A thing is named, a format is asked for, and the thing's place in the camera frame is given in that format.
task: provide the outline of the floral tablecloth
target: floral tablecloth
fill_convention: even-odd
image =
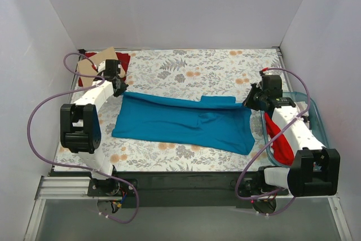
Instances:
[[[140,50],[131,55],[128,91],[199,101],[202,95],[235,96],[241,103],[251,82],[260,81],[259,70],[280,67],[275,49],[258,50]],[[283,74],[283,89],[288,91]],[[82,94],[73,96],[78,99]],[[99,111],[105,153],[118,171],[236,171],[242,170],[265,144],[261,114],[252,112],[250,127],[256,140],[248,156],[190,144],[160,143],[113,138],[122,97],[110,97]],[[82,165],[81,159],[59,145],[55,161]],[[251,166],[269,165],[264,152]],[[55,171],[79,170],[56,166]]]

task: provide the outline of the red cloth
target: red cloth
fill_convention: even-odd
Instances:
[[[273,138],[281,131],[281,129],[279,129],[279,127],[272,121],[267,113],[265,113],[265,118],[267,134]],[[274,158],[279,163],[288,166],[292,165],[294,159],[293,151],[284,135],[279,136],[278,139],[273,142],[272,148],[274,150]]]
[[[88,58],[90,58],[91,56],[94,56],[96,53],[94,52],[89,52],[89,53],[85,53],[85,56],[87,56]],[[128,66],[129,66],[129,62],[130,62],[130,55],[128,54],[124,54],[124,53],[120,53],[120,52],[116,52],[118,60],[120,60],[120,64],[122,65],[123,69],[125,72],[128,71]],[[78,85],[80,87],[83,87],[83,83],[81,82],[81,78],[79,78],[78,80]]]

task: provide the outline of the white panel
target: white panel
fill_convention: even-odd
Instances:
[[[360,18],[360,0],[303,0],[281,44],[287,68],[305,79],[341,154],[338,191],[354,240],[361,240]]]
[[[31,110],[68,90],[73,76],[63,56],[75,47],[49,0],[0,0],[0,240],[22,240],[41,175],[50,166],[31,152],[26,125]],[[69,58],[75,67],[76,58]],[[59,108],[45,105],[33,123],[34,144],[48,159],[59,140]]]
[[[278,46],[302,0],[51,0],[78,48]]]

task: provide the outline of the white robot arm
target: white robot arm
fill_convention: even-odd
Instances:
[[[282,130],[298,115],[294,101],[283,97],[282,81],[278,75],[265,75],[252,88],[245,107],[263,110]],[[337,192],[340,154],[318,141],[301,119],[297,119],[284,136],[294,153],[290,168],[261,167],[264,182],[288,189],[293,196],[334,195]]]
[[[88,167],[97,169],[107,175],[116,170],[105,159],[101,148],[101,132],[98,111],[111,96],[119,96],[127,84],[119,78],[119,60],[106,60],[99,64],[99,75],[103,74],[105,81],[101,85],[88,90],[73,104],[64,104],[60,109],[60,141],[61,145],[76,153]],[[107,178],[96,172],[92,178],[106,180]]]

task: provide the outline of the purple cable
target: purple cable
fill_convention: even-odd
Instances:
[[[71,56],[71,55],[81,56],[81,57],[89,60],[90,63],[91,63],[92,65],[94,65],[93,61],[92,61],[91,59],[89,59],[88,57],[86,57],[85,55],[80,54],[80,53],[77,53],[77,52],[74,52],[74,53],[69,53],[69,54],[67,54],[67,55],[64,57],[63,63],[64,63],[64,66],[66,67],[67,70],[69,70],[70,72],[72,72],[73,74],[75,74],[75,75],[77,75],[77,76],[94,77],[94,78],[102,79],[102,81],[101,81],[99,84],[97,84],[97,85],[101,85],[101,84],[103,84],[103,83],[105,82],[105,79],[104,79],[104,77],[102,77],[102,76],[83,75],[83,74],[81,74],[81,73],[78,73],[78,72],[75,72],[75,71],[71,70],[71,69],[67,66],[67,63],[66,63],[66,59],[67,59],[69,56]],[[126,180],[124,180],[124,179],[115,177],[115,176],[107,175],[107,174],[105,174],[105,173],[103,173],[103,172],[100,172],[100,171],[98,171],[98,170],[96,170],[96,169],[93,169],[93,168],[89,168],[89,167],[87,167],[87,166],[68,165],[68,164],[57,163],[57,162],[48,160],[48,159],[46,159],[45,157],[41,156],[41,155],[37,152],[37,150],[36,150],[35,147],[34,147],[34,144],[33,144],[32,138],[31,138],[31,135],[30,135],[30,127],[31,127],[31,124],[32,124],[33,117],[34,117],[35,113],[39,110],[39,108],[41,108],[42,105],[44,105],[46,102],[48,102],[48,101],[50,101],[50,100],[52,100],[52,99],[54,99],[54,98],[63,96],[63,95],[67,95],[67,94],[71,94],[71,93],[77,93],[77,92],[79,92],[79,91],[84,91],[84,90],[90,90],[90,89],[93,89],[93,88],[97,87],[97,85],[93,85],[93,86],[90,86],[90,87],[83,87],[83,88],[78,89],[78,90],[70,90],[70,91],[65,91],[65,92],[63,92],[63,93],[55,94],[55,95],[53,95],[53,96],[45,99],[44,101],[42,101],[40,104],[38,104],[38,105],[35,107],[35,109],[32,111],[32,113],[30,114],[30,117],[29,117],[29,120],[28,120],[28,125],[27,125],[28,142],[29,142],[30,148],[32,149],[33,153],[34,153],[40,160],[42,160],[42,161],[44,161],[44,162],[46,162],[46,163],[48,163],[48,164],[56,165],[56,166],[67,166],[67,167],[69,167],[69,168],[86,169],[86,170],[89,170],[89,171],[91,171],[91,172],[99,173],[100,175],[103,175],[103,176],[108,177],[108,178],[112,178],[112,179],[114,179],[114,180],[117,180],[117,181],[119,181],[119,182],[125,183],[126,185],[130,186],[130,187],[134,190],[135,198],[137,199],[137,206],[136,206],[136,208],[135,208],[135,211],[134,211],[132,217],[131,217],[130,219],[126,220],[126,221],[123,221],[123,220],[120,220],[120,219],[118,219],[118,218],[116,218],[116,217],[112,217],[112,216],[107,215],[107,214],[102,214],[102,215],[104,215],[105,217],[110,218],[111,220],[114,220],[114,221],[119,222],[119,223],[122,223],[122,224],[127,224],[127,223],[131,222],[131,221],[135,218],[135,216],[137,215],[138,210],[139,210],[139,195],[138,195],[138,192],[137,192],[136,188],[135,188],[130,182],[128,182],[128,181],[126,181]]]
[[[241,199],[241,200],[255,200],[255,199],[259,199],[261,197],[264,197],[264,196],[269,196],[269,195],[272,195],[274,193],[277,193],[281,190],[284,190],[283,188],[279,188],[279,189],[276,189],[276,190],[273,190],[271,192],[268,192],[268,193],[264,193],[264,194],[261,194],[261,195],[256,195],[256,196],[251,196],[251,197],[241,197],[240,195],[238,195],[238,189],[239,189],[239,186],[241,184],[241,181],[243,180],[247,170],[250,168],[250,166],[255,162],[255,160],[261,155],[261,153],[268,147],[270,146],[276,139],[278,139],[296,120],[297,118],[301,117],[304,113],[306,113],[309,109],[310,109],[310,106],[311,106],[311,96],[310,96],[310,92],[305,84],[305,82],[298,76],[296,75],[295,73],[287,70],[287,69],[283,69],[283,68],[267,68],[267,69],[264,69],[264,71],[270,71],[270,70],[280,70],[280,71],[284,71],[284,72],[287,72],[287,73],[290,73],[292,74],[294,77],[296,77],[300,82],[301,84],[303,85],[303,87],[305,88],[305,91],[306,91],[306,94],[307,94],[307,107],[305,110],[301,111],[299,114],[296,115],[296,117],[290,121],[281,131],[279,131],[279,133],[274,136],[266,145],[264,145],[259,151],[258,153],[256,153],[256,155],[251,159],[251,161],[247,164],[247,166],[244,168],[244,170],[242,171],[241,175],[239,176],[238,180],[237,180],[237,183],[236,183],[236,186],[235,186],[235,194],[236,194],[236,197],[238,199]],[[275,214],[279,214],[283,211],[285,211],[290,205],[291,203],[293,203],[295,197],[292,198],[292,200],[284,207],[282,208],[281,210],[277,211],[277,212],[274,212],[272,213],[272,215],[275,215]]]

